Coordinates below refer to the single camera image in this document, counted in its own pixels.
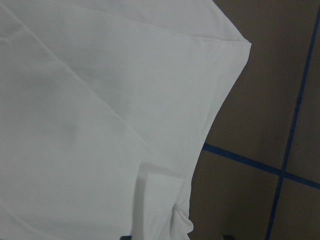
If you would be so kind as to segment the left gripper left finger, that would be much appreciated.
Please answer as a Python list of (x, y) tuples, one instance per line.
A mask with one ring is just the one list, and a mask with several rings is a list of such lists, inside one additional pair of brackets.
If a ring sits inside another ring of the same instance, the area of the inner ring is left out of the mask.
[(131, 235), (121, 236), (119, 240), (132, 240), (132, 236)]

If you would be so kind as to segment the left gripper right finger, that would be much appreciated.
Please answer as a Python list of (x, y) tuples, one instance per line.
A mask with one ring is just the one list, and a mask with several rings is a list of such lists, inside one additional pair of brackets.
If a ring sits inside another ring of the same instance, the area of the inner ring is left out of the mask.
[(235, 240), (235, 238), (232, 235), (223, 235), (222, 240)]

